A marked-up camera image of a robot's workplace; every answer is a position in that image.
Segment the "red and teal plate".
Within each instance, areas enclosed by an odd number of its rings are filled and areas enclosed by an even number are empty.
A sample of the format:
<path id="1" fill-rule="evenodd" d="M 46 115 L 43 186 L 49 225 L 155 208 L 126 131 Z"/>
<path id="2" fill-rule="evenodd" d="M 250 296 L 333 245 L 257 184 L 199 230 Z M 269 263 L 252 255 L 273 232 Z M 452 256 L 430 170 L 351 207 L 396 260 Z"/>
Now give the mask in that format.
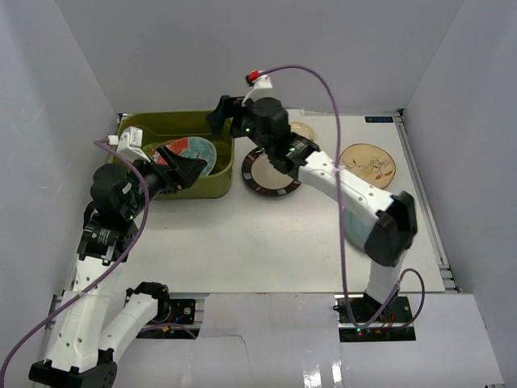
<path id="1" fill-rule="evenodd" d="M 150 154 L 150 158 L 157 164 L 165 165 L 165 159 L 157 151 L 160 146 L 165 146 L 174 154 L 184 158 L 203 159 L 207 166 L 203 169 L 202 176 L 210 175 L 216 165 L 216 147 L 203 137 L 182 137 L 158 145 Z"/>

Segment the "dark striped rim plate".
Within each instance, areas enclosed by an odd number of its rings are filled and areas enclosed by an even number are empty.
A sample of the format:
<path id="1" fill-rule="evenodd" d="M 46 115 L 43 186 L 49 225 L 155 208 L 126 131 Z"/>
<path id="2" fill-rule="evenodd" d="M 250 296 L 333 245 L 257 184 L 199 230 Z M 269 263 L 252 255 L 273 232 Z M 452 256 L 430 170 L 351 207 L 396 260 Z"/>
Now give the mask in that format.
<path id="1" fill-rule="evenodd" d="M 258 147 L 244 157 L 241 175 L 254 194 L 272 200 L 289 196 L 301 186 L 299 181 L 278 172 Z"/>

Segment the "light blue plate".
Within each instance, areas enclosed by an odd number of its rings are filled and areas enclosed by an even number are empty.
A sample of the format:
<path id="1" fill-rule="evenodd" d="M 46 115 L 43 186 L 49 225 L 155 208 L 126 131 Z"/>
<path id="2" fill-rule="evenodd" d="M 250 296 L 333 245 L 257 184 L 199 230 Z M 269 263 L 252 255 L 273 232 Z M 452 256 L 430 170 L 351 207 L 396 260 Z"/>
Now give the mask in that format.
<path id="1" fill-rule="evenodd" d="M 343 210 L 345 239 L 357 251 L 365 252 L 364 245 L 368 240 L 371 229 L 365 226 L 362 221 L 347 209 Z"/>

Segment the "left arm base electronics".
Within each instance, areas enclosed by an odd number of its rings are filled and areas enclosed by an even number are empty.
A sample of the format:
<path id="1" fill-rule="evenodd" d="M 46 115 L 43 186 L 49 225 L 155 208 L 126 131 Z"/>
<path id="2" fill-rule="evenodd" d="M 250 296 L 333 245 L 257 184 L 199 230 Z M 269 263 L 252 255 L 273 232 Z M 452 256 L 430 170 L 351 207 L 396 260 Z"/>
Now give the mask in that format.
<path id="1" fill-rule="evenodd" d="M 164 311 L 137 335 L 147 340 L 195 340 L 200 332 L 203 307 L 196 299 L 170 299 Z"/>

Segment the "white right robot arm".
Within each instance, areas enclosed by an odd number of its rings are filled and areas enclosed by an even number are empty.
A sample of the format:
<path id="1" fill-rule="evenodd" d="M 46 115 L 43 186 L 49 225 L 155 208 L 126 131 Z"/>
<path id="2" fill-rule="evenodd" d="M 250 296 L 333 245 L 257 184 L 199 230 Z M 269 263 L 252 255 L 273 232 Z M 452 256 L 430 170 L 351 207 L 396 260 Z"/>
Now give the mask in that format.
<path id="1" fill-rule="evenodd" d="M 341 232 L 349 214 L 363 227 L 363 250 L 371 260 L 364 310 L 369 323 L 384 322 L 394 312 L 401 263 L 418 232 L 414 198 L 376 188 L 340 167 L 316 143 L 292 131 L 288 112 L 277 99 L 246 102 L 224 95 L 206 121 L 219 135 L 227 120 L 231 137 L 249 138 L 278 172 L 336 200 Z"/>

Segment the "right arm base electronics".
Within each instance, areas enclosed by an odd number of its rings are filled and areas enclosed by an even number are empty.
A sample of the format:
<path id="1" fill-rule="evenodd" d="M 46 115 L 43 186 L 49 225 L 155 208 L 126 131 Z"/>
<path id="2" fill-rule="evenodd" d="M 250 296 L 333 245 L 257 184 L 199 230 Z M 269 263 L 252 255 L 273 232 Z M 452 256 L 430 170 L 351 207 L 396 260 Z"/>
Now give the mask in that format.
<path id="1" fill-rule="evenodd" d="M 338 297 L 334 311 L 338 318 L 338 335 L 342 344 L 377 342 L 413 342 L 416 338 L 414 324 L 407 323 L 413 318 L 408 297 L 397 296 L 388 304 L 371 324 L 368 320 L 376 313 L 378 305 L 366 295 L 350 298 L 351 311 L 356 326 L 347 313 L 344 297 Z"/>

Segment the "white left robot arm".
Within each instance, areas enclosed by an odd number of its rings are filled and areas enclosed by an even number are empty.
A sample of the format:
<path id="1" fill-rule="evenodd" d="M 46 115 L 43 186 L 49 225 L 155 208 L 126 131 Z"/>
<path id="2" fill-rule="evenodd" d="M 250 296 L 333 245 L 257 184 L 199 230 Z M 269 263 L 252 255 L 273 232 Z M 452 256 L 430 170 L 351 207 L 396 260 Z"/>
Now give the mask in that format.
<path id="1" fill-rule="evenodd" d="M 52 314 L 57 337 L 44 359 L 31 366 L 30 381 L 49 387 L 111 387 L 117 362 L 140 329 L 169 317 L 168 288 L 142 282 L 117 317 L 103 324 L 122 264 L 144 229 L 136 217 L 147 217 L 151 200 L 161 192 L 190 188 L 207 165 L 166 147 L 158 154 L 163 164 L 142 154 L 94 173 L 74 285 Z"/>

